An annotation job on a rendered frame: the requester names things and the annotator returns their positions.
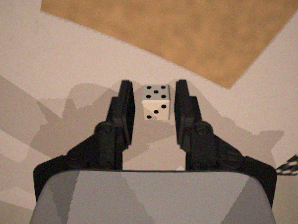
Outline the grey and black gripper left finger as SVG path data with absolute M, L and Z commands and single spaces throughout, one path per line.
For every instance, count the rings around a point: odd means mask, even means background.
M 65 156 L 58 156 L 35 167 L 36 202 L 47 180 L 61 171 L 79 168 L 123 170 L 122 152 L 132 143 L 134 118 L 133 85 L 129 80 L 122 80 L 118 98 L 112 97 L 106 121 L 96 125 L 94 134 L 70 149 Z

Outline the tan mat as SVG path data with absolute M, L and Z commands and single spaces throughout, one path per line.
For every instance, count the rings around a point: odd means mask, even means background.
M 42 0 L 40 11 L 229 89 L 297 9 L 298 0 Z

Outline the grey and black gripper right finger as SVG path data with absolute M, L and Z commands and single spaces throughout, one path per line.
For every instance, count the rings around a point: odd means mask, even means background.
M 272 209 L 276 170 L 259 160 L 242 156 L 239 150 L 213 133 L 211 124 L 202 121 L 197 97 L 190 96 L 186 79 L 176 81 L 174 115 L 177 145 L 186 152 L 185 170 L 245 172 L 261 183 Z

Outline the white die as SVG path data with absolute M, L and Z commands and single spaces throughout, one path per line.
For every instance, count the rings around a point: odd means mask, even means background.
M 169 85 L 144 85 L 141 102 L 144 120 L 170 119 L 171 97 Z

